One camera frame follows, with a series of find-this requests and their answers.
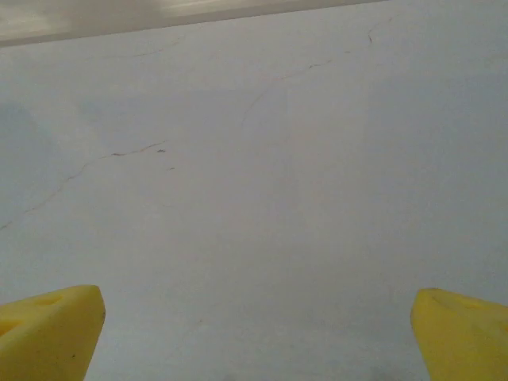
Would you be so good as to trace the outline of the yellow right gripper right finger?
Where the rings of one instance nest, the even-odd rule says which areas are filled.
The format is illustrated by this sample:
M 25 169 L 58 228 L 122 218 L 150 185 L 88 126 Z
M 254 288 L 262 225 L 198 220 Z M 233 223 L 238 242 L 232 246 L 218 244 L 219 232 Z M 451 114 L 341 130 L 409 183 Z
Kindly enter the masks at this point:
M 410 321 L 431 380 L 507 379 L 507 307 L 421 289 Z

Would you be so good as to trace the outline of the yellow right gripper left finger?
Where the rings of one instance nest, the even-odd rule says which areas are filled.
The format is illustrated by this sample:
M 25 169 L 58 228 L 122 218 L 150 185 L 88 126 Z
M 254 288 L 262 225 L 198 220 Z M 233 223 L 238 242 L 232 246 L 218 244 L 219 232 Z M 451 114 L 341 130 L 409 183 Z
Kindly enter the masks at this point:
M 85 379 L 105 319 L 102 293 L 95 285 L 2 305 L 1 379 Z

